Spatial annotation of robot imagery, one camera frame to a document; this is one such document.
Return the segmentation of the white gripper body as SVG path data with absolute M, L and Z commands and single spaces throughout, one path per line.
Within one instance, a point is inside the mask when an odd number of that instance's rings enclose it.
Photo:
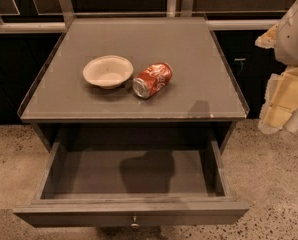
M 277 61 L 298 67 L 298 0 L 279 21 L 274 51 Z

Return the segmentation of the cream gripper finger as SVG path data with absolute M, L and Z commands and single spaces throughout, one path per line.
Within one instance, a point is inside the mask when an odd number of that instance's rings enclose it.
M 270 76 L 258 128 L 264 134 L 298 130 L 298 67 Z
M 255 45 L 264 49 L 274 48 L 276 43 L 277 28 L 277 24 L 273 25 L 269 30 L 256 39 Z

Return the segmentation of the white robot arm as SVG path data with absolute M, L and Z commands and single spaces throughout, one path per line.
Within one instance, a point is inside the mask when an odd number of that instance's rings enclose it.
M 298 0 L 277 24 L 256 39 L 255 45 L 273 48 L 275 59 L 286 66 L 283 73 L 272 73 L 268 80 L 258 128 L 265 134 L 283 128 L 295 132 L 298 130 Z

